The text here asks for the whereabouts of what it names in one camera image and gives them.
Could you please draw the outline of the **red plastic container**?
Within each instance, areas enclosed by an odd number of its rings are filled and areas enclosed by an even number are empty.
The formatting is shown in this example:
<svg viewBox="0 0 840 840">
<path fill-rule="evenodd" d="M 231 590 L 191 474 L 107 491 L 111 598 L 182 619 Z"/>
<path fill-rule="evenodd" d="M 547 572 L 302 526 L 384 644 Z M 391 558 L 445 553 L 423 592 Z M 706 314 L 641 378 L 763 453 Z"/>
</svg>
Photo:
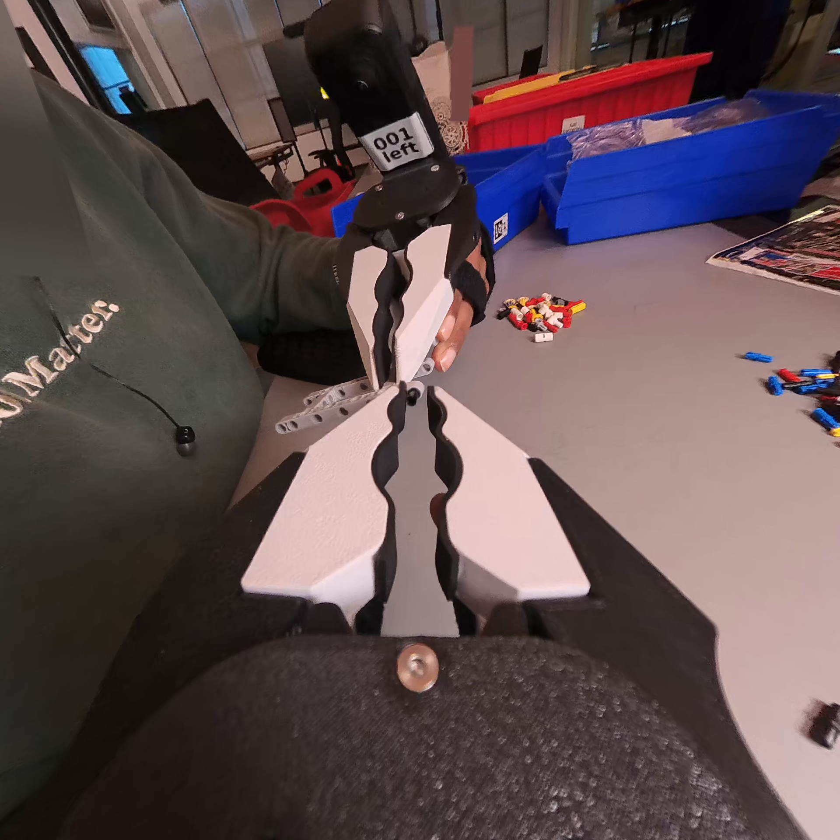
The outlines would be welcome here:
<svg viewBox="0 0 840 840">
<path fill-rule="evenodd" d="M 332 209 L 350 196 L 354 186 L 355 181 L 345 182 L 336 171 L 324 167 L 299 182 L 290 200 L 269 199 L 251 208 L 273 227 L 284 225 L 297 232 L 332 238 Z"/>
</svg>

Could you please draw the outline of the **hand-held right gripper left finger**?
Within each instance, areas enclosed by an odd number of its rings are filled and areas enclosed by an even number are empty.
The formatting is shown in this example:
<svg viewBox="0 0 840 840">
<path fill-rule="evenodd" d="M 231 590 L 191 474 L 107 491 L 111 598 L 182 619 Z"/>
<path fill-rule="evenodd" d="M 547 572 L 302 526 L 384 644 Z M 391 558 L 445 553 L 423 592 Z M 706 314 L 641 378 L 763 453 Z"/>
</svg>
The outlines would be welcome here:
<svg viewBox="0 0 840 840">
<path fill-rule="evenodd" d="M 382 631 L 396 574 L 393 500 L 406 384 L 389 384 L 287 464 L 296 466 L 241 578 L 252 595 L 337 606 L 358 634 Z"/>
</svg>

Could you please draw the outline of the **person's torso in green hoodie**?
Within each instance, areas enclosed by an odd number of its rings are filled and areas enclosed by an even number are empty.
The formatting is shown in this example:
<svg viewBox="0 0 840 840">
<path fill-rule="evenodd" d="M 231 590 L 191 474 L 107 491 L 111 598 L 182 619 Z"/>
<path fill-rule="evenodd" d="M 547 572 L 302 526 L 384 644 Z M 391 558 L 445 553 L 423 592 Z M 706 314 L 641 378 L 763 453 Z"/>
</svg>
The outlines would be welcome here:
<svg viewBox="0 0 840 840">
<path fill-rule="evenodd" d="M 263 403 L 182 248 L 198 191 L 39 73 L 87 246 L 2 268 L 2 829 L 66 757 L 134 618 L 225 511 Z"/>
</svg>

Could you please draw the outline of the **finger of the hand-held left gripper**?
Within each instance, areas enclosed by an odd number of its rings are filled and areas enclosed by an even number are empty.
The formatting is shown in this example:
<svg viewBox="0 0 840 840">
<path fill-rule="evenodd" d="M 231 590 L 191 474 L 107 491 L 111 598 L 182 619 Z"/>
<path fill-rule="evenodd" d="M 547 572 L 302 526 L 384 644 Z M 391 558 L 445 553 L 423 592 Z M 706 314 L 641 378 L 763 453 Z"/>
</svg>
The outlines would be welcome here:
<svg viewBox="0 0 840 840">
<path fill-rule="evenodd" d="M 373 389 L 391 381 L 396 292 L 402 278 L 393 253 L 375 245 L 353 246 L 346 305 Z"/>
<path fill-rule="evenodd" d="M 450 224 L 430 227 L 405 249 L 411 279 L 393 340 L 397 382 L 415 377 L 452 305 L 454 291 L 445 273 L 450 231 Z"/>
</svg>

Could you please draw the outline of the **pile of red lego pieces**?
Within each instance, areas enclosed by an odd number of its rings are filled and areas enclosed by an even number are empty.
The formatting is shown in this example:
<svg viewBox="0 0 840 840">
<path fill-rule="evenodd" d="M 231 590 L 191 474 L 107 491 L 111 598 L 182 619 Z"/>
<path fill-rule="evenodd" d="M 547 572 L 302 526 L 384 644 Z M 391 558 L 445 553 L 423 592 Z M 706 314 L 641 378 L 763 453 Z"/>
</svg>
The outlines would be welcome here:
<svg viewBox="0 0 840 840">
<path fill-rule="evenodd" d="M 546 292 L 539 297 L 504 300 L 496 312 L 496 319 L 508 322 L 521 333 L 527 333 L 533 343 L 550 343 L 557 333 L 571 326 L 575 315 L 585 309 L 583 300 L 567 300 Z"/>
</svg>

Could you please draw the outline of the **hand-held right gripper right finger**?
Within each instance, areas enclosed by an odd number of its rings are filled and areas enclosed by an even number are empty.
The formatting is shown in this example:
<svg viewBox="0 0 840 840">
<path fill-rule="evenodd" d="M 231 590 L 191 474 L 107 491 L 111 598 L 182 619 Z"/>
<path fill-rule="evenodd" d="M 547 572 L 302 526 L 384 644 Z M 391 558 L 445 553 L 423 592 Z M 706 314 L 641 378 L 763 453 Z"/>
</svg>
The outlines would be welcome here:
<svg viewBox="0 0 840 840">
<path fill-rule="evenodd" d="M 588 596 L 534 460 L 440 386 L 428 391 L 427 413 L 446 488 L 435 563 L 447 599 L 486 621 L 506 603 Z"/>
</svg>

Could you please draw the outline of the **person's left hand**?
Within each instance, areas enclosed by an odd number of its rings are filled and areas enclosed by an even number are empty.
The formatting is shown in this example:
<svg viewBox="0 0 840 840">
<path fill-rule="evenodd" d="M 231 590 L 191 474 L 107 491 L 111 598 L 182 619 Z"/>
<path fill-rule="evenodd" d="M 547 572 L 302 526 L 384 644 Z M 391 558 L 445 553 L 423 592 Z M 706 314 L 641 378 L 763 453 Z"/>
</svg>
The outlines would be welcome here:
<svg viewBox="0 0 840 840">
<path fill-rule="evenodd" d="M 437 331 L 436 345 L 432 352 L 436 371 L 443 373 L 451 368 L 467 339 L 474 314 L 469 301 L 457 290 Z"/>
</svg>

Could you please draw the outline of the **pile of blue lego pieces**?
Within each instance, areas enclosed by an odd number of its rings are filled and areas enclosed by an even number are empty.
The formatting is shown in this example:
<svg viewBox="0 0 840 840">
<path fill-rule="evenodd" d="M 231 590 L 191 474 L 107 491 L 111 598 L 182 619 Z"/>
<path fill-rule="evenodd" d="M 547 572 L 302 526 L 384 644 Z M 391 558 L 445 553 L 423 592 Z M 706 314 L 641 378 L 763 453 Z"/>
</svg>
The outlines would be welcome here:
<svg viewBox="0 0 840 840">
<path fill-rule="evenodd" d="M 779 369 L 764 383 L 767 393 L 781 396 L 793 393 L 813 400 L 808 412 L 814 423 L 832 437 L 839 440 L 839 352 L 828 361 L 827 366 L 791 371 Z"/>
</svg>

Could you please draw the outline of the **shiny lego sticker sheet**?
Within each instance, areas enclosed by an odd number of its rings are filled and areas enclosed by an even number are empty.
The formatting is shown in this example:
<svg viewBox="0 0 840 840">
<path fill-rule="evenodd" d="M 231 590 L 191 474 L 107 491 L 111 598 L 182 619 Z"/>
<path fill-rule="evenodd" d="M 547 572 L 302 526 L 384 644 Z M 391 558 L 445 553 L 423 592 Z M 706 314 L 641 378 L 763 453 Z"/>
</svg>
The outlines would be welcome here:
<svg viewBox="0 0 840 840">
<path fill-rule="evenodd" d="M 828 203 L 769 233 L 726 248 L 711 266 L 839 294 L 839 205 Z"/>
</svg>

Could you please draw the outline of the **red plastic bin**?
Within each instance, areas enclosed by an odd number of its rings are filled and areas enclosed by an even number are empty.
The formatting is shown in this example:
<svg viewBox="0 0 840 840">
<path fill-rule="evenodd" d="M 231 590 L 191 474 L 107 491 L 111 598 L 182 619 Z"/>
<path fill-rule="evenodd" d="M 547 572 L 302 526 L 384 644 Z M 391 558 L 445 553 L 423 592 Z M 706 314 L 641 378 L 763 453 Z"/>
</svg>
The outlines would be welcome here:
<svg viewBox="0 0 840 840">
<path fill-rule="evenodd" d="M 468 152 L 541 144 L 592 128 L 684 106 L 712 53 L 651 59 L 576 78 L 569 71 L 478 91 L 467 122 Z"/>
</svg>

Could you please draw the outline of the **blue plastic bin with bags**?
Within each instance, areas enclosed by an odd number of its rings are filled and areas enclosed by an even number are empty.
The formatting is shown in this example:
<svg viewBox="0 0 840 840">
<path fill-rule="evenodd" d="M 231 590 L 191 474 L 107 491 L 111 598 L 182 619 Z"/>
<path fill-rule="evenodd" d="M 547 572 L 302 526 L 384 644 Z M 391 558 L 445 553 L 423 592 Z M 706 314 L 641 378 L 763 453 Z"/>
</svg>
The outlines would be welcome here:
<svg viewBox="0 0 840 840">
<path fill-rule="evenodd" d="M 641 148 L 572 160 L 545 144 L 541 202 L 567 245 L 789 209 L 838 139 L 837 94 L 750 91 L 770 116 Z M 647 117 L 687 117 L 726 100 Z"/>
</svg>

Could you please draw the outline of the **grey lego frame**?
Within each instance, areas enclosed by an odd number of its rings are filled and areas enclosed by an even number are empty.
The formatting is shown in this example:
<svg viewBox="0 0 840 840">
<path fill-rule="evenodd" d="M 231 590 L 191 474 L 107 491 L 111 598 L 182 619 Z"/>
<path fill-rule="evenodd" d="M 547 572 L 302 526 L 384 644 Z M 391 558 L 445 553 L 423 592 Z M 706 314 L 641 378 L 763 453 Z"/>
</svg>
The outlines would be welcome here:
<svg viewBox="0 0 840 840">
<path fill-rule="evenodd" d="M 378 395 L 366 376 L 313 392 L 304 399 L 302 412 L 284 416 L 276 423 L 276 432 L 294 434 L 335 418 L 349 417 Z"/>
</svg>

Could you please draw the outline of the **clear plastic bags of parts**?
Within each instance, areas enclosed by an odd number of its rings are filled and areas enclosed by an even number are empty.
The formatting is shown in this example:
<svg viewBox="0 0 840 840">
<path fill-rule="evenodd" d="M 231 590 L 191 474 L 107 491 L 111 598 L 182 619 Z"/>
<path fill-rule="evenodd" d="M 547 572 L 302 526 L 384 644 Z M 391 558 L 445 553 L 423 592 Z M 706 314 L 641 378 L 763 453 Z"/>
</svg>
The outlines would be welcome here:
<svg viewBox="0 0 840 840">
<path fill-rule="evenodd" d="M 632 118 L 568 134 L 572 160 L 641 148 L 764 119 L 770 110 L 753 99 L 724 101 L 687 117 Z"/>
</svg>

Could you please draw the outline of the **black chair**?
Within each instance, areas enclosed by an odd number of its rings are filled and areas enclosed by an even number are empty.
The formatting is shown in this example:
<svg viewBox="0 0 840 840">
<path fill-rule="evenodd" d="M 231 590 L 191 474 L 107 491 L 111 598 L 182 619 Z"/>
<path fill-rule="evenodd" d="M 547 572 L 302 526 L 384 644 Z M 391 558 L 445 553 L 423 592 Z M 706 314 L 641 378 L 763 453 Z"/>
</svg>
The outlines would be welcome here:
<svg viewBox="0 0 840 840">
<path fill-rule="evenodd" d="M 248 207 L 280 199 L 208 99 L 117 120 L 163 151 L 209 196 Z"/>
</svg>

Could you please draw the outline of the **empty blue plastic bin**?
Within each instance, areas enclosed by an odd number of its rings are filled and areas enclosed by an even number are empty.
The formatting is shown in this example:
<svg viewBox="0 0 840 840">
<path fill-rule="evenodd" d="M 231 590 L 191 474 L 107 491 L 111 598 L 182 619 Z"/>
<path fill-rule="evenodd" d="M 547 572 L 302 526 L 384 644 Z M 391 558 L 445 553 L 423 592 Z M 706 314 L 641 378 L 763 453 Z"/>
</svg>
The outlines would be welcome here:
<svg viewBox="0 0 840 840">
<path fill-rule="evenodd" d="M 403 252 L 418 266 L 425 260 L 451 277 L 479 245 L 491 263 L 498 249 L 539 212 L 545 158 L 540 146 L 467 154 L 430 154 L 384 174 L 374 188 L 331 210 L 334 235 L 369 235 L 372 243 Z"/>
</svg>

